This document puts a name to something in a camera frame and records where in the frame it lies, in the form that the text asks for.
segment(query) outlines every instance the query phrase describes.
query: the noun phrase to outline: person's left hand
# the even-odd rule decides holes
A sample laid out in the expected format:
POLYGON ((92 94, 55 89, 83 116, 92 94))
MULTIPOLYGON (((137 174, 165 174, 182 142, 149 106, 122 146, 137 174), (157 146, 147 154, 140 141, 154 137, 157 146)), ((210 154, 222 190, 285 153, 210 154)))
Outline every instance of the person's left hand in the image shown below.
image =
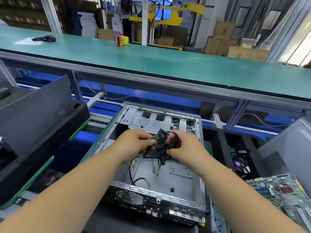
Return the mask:
POLYGON ((156 141, 152 139, 151 134, 140 129, 129 129, 110 145, 109 150, 117 155, 120 162, 123 163, 132 160, 140 151, 149 146, 151 150, 156 148, 156 141))

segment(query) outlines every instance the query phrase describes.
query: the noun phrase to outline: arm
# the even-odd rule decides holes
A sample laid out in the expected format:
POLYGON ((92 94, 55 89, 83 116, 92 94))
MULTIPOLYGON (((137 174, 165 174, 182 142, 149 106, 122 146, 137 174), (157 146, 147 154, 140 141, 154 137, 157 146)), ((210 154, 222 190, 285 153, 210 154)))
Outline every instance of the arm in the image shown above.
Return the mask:
MULTIPOLYGON (((178 149, 170 149, 169 154, 203 179, 233 232, 306 233, 230 169, 209 155, 193 135, 180 130, 175 132, 181 145, 178 149)), ((173 138, 174 134, 171 134, 167 143, 173 138)))
POLYGON ((6 233, 80 233, 103 197, 117 168, 156 141, 131 129, 89 158, 0 224, 6 233))

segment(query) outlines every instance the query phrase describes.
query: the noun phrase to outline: person's right hand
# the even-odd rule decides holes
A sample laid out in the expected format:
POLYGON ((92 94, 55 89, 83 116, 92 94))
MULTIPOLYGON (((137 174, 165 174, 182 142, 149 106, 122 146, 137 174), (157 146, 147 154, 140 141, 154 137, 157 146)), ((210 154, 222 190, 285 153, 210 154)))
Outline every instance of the person's right hand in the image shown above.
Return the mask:
MULTIPOLYGON (((206 162, 211 157, 210 154, 194 135, 182 130, 175 130, 174 132, 177 134, 180 142, 176 149, 169 149, 166 152, 199 176, 203 175, 206 169, 206 162)), ((171 133, 166 143, 171 144, 175 140, 175 134, 171 133)))

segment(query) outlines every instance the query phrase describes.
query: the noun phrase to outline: forearm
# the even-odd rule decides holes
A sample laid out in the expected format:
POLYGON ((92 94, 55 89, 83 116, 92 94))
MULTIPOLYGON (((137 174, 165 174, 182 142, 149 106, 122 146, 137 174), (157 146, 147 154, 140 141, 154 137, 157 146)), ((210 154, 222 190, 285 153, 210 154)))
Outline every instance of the forearm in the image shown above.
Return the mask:
POLYGON ((108 153, 89 158, 63 176, 0 224, 0 231, 81 232, 120 165, 108 153))
POLYGON ((233 232, 305 232, 230 169, 211 156, 201 177, 233 232))

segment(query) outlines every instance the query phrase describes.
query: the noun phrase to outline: hand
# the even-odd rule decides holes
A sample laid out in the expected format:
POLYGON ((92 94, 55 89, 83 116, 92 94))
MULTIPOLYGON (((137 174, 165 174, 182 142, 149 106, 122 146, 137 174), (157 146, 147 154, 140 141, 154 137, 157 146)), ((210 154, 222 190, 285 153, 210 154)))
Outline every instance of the hand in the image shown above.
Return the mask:
MULTIPOLYGON (((176 149, 169 149, 167 153, 175 159, 178 159, 182 164, 189 169, 202 176, 206 168, 206 161, 210 158, 210 154, 206 151, 201 142, 189 133, 182 130, 174 131, 180 142, 176 149)), ((166 140, 167 144, 176 140, 174 133, 171 133, 166 140)))
POLYGON ((156 141, 152 135, 140 129, 129 129, 122 133, 118 139, 110 145, 112 155, 117 155, 121 163, 132 160, 140 151, 151 147, 156 148, 156 141))

